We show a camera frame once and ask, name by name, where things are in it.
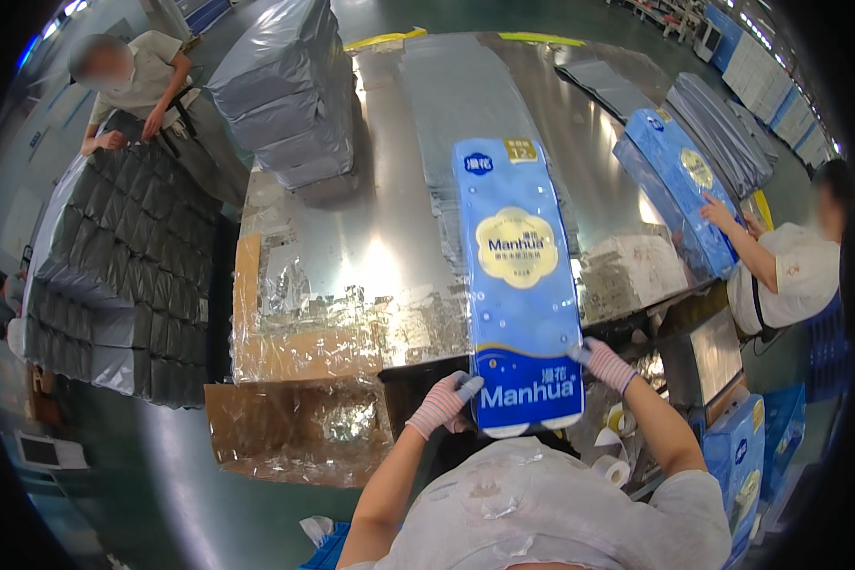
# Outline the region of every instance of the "yellow tape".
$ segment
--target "yellow tape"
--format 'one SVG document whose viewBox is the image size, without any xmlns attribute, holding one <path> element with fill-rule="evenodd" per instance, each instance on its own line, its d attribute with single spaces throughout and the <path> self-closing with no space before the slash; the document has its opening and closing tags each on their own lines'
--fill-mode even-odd
<svg viewBox="0 0 855 570">
<path fill-rule="evenodd" d="M 518 42 L 549 42 L 552 44 L 565 44 L 567 46 L 585 46 L 581 39 L 564 38 L 563 36 L 552 36 L 551 34 L 534 34 L 532 32 L 501 32 L 501 39 L 510 39 Z"/>
<path fill-rule="evenodd" d="M 760 210 L 760 215 L 763 216 L 763 222 L 767 224 L 767 230 L 772 232 L 776 229 L 776 226 L 772 222 L 772 216 L 770 215 L 770 205 L 767 204 L 767 197 L 763 193 L 763 190 L 757 190 L 754 192 L 754 201 L 757 203 L 757 209 Z"/>
<path fill-rule="evenodd" d="M 381 34 L 379 36 L 374 36 L 372 38 L 363 39 L 360 42 L 353 42 L 352 44 L 345 44 L 344 49 L 347 51 L 349 49 L 359 49 L 365 46 L 373 46 L 374 44 L 382 44 L 384 42 L 391 42 L 394 39 L 406 39 L 406 38 L 414 38 L 415 36 L 426 36 L 428 34 L 428 30 L 424 28 L 419 28 L 415 26 L 411 32 L 407 34 L 403 34 L 401 32 L 393 32 L 392 34 Z"/>
</svg>

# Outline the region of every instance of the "blue plastic crate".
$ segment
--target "blue plastic crate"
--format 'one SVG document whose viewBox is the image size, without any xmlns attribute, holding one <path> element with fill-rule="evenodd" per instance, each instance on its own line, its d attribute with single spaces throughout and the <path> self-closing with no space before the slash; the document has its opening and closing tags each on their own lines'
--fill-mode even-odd
<svg viewBox="0 0 855 570">
<path fill-rule="evenodd" d="M 807 403 L 844 394 L 852 380 L 852 347 L 845 339 L 845 320 L 839 293 L 820 313 L 804 322 L 808 333 L 809 376 Z"/>
<path fill-rule="evenodd" d="M 310 560 L 298 566 L 298 570 L 335 570 L 350 526 L 349 522 L 337 522 L 333 533 L 323 538 L 323 546 L 316 549 Z"/>
<path fill-rule="evenodd" d="M 804 385 L 763 395 L 766 445 L 760 498 L 773 503 L 785 482 L 785 470 L 804 438 Z"/>
</svg>

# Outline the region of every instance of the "metal table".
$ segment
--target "metal table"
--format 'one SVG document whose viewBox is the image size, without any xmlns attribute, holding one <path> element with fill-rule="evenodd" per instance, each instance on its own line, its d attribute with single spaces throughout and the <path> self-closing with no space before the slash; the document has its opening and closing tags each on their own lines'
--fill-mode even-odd
<svg viewBox="0 0 855 570">
<path fill-rule="evenodd" d="M 620 47 L 508 41 L 493 33 L 475 36 L 507 64 L 525 99 L 550 154 L 551 177 L 558 191 L 569 194 L 581 250 L 616 234 L 664 226 L 612 154 L 623 125 L 581 88 L 562 79 L 554 66 L 602 59 L 655 104 L 664 101 L 671 79 L 649 57 Z M 254 166 L 240 228 L 242 237 L 262 235 L 261 297 L 267 291 L 267 236 L 278 236 L 277 245 L 291 242 L 295 254 L 290 261 L 310 284 L 310 302 L 303 309 L 258 315 L 262 333 L 328 329 L 351 319 L 379 331 L 384 370 L 470 351 L 467 288 L 440 250 L 415 124 L 399 78 L 402 53 L 403 42 L 397 40 L 354 54 L 360 113 L 355 113 L 353 171 L 290 192 Z M 581 307 L 588 308 L 596 292 L 585 290 L 578 261 L 571 265 L 577 269 Z M 701 285 L 687 274 L 687 290 Z M 600 306 L 594 316 L 581 312 L 581 321 L 590 325 L 643 308 Z M 600 388 L 589 388 L 588 408 L 596 411 L 579 429 L 579 445 L 585 449 L 594 441 L 595 425 L 601 427 L 599 411 L 619 401 Z"/>
</svg>

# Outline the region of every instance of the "stainless steel surface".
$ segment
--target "stainless steel surface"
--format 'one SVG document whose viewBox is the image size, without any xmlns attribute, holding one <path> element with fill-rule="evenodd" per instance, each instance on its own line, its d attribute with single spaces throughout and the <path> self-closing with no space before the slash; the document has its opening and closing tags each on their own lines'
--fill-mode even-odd
<svg viewBox="0 0 855 570">
<path fill-rule="evenodd" d="M 616 234 L 651 234 L 647 224 L 663 223 L 611 153 L 623 133 L 621 123 L 558 76 L 554 65 L 603 59 L 656 103 L 664 100 L 668 77 L 643 54 L 614 46 L 476 36 L 507 64 L 532 113 L 551 156 L 551 177 L 571 201 L 581 249 Z M 470 350 L 465 287 L 440 250 L 411 108 L 399 81 L 402 49 L 402 42 L 391 42 L 366 47 L 354 57 L 361 109 L 353 172 L 292 193 L 254 168 L 241 226 L 242 235 L 259 232 L 264 238 L 287 229 L 297 243 L 296 266 L 310 280 L 311 299 L 321 298 L 313 304 L 327 306 L 320 314 L 328 314 L 330 304 L 348 306 L 353 297 L 358 314 L 380 330 L 386 368 Z M 261 265 L 266 260 L 263 251 Z M 644 308 L 632 295 L 586 291 L 579 260 L 572 265 L 580 277 L 581 303 L 599 304 L 593 319 L 581 320 L 583 325 Z M 291 319 L 286 323 L 283 315 L 275 321 L 303 326 L 316 317 L 301 311 Z"/>
<path fill-rule="evenodd" d="M 693 330 L 657 341 L 656 346 L 674 406 L 706 406 L 743 368 L 728 307 Z"/>
</svg>

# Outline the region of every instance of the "hand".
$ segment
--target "hand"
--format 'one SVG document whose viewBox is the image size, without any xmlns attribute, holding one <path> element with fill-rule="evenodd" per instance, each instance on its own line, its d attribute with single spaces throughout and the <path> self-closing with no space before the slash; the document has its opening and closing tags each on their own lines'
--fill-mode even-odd
<svg viewBox="0 0 855 570">
<path fill-rule="evenodd" d="M 452 432 L 462 431 L 463 426 L 461 422 L 456 422 L 456 417 L 466 402 L 479 393 L 482 386 L 484 379 L 480 376 L 470 378 L 462 370 L 453 372 L 434 384 L 421 407 L 415 410 L 406 425 L 415 428 L 425 440 L 430 438 L 434 429 L 442 425 L 449 424 L 449 430 Z"/>
<path fill-rule="evenodd" d="M 723 234 L 728 234 L 731 228 L 737 224 L 737 222 L 735 222 L 735 216 L 733 216 L 729 209 L 725 207 L 725 204 L 719 201 L 715 196 L 711 196 L 706 192 L 703 192 L 703 197 L 706 198 L 709 203 L 700 208 L 700 215 L 703 219 L 708 220 L 710 223 L 718 227 Z"/>
<path fill-rule="evenodd" d="M 761 235 L 767 232 L 766 227 L 760 223 L 757 216 L 749 211 L 743 211 L 742 213 L 744 214 L 744 222 L 748 224 L 748 234 L 750 234 L 755 240 L 759 240 Z"/>
<path fill-rule="evenodd" d="M 163 120 L 165 120 L 165 108 L 161 105 L 156 105 L 152 109 L 152 112 L 148 114 L 146 125 L 143 126 L 143 141 L 148 141 L 159 134 Z"/>
<path fill-rule="evenodd" d="M 120 131 L 105 132 L 95 139 L 96 145 L 109 151 L 118 151 L 126 146 L 126 137 Z"/>
<path fill-rule="evenodd" d="M 630 380 L 637 375 L 636 370 L 615 354 L 615 351 L 598 338 L 586 336 L 581 345 L 576 345 L 567 353 L 574 362 L 579 362 L 593 376 L 624 395 Z"/>
</svg>

